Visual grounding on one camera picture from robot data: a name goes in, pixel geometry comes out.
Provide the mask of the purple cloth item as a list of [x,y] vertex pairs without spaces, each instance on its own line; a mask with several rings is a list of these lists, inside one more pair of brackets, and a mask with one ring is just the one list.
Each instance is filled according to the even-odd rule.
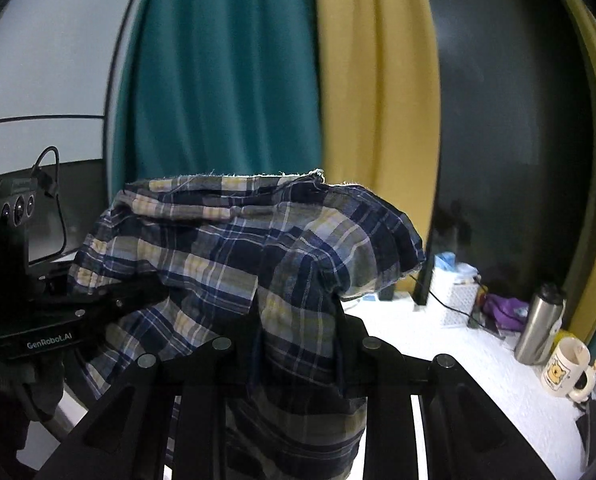
[[522,332],[527,324],[529,304],[517,298],[487,294],[482,311],[502,330]]

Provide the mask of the white slotted storage basket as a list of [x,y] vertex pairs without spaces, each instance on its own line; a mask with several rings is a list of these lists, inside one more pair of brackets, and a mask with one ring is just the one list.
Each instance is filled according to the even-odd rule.
[[433,258],[427,307],[443,327],[468,324],[480,289],[479,271],[458,261],[454,252],[440,252]]

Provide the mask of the white cartoon mug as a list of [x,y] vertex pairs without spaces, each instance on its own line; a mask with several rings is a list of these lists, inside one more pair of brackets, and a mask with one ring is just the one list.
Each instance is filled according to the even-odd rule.
[[591,399],[596,385],[596,359],[583,341],[564,337],[543,367],[540,382],[551,396],[583,404]]

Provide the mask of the blue plaid pants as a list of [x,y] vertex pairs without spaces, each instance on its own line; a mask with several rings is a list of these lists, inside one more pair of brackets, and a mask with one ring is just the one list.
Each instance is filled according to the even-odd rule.
[[393,285],[424,259],[404,212],[316,170],[128,184],[87,234],[70,285],[93,294],[153,272],[168,296],[83,349],[76,393],[96,401],[138,356],[189,356],[253,316],[251,376],[226,408],[226,474],[343,479],[366,402],[343,391],[341,301]]

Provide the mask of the teal curtain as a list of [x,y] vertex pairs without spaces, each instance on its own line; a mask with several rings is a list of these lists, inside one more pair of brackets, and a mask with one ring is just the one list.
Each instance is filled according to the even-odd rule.
[[109,185],[323,163],[315,0],[140,0]]

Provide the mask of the yellow curtain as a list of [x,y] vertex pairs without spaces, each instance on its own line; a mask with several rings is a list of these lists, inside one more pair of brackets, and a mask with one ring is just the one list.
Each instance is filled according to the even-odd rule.
[[428,240],[440,157],[429,0],[316,0],[323,165],[407,213]]

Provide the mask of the stainless steel tumbler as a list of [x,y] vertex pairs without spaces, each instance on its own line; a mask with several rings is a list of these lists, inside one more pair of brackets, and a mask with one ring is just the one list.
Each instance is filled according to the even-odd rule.
[[553,341],[562,326],[566,295],[552,284],[544,284],[530,302],[527,323],[514,350],[517,362],[539,365],[548,358]]

